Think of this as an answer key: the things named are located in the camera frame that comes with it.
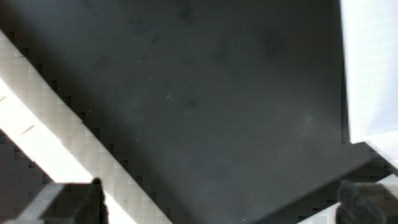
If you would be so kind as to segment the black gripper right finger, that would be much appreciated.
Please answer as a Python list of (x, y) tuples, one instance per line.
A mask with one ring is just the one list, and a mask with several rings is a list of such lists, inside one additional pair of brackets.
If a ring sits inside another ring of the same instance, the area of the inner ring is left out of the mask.
[(341, 182), (336, 224), (398, 224), (398, 184)]

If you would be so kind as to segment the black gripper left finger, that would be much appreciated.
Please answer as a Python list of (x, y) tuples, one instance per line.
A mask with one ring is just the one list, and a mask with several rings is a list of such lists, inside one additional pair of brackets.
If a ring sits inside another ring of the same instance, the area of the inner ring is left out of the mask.
[(101, 180), (49, 183), (12, 224), (108, 224)]

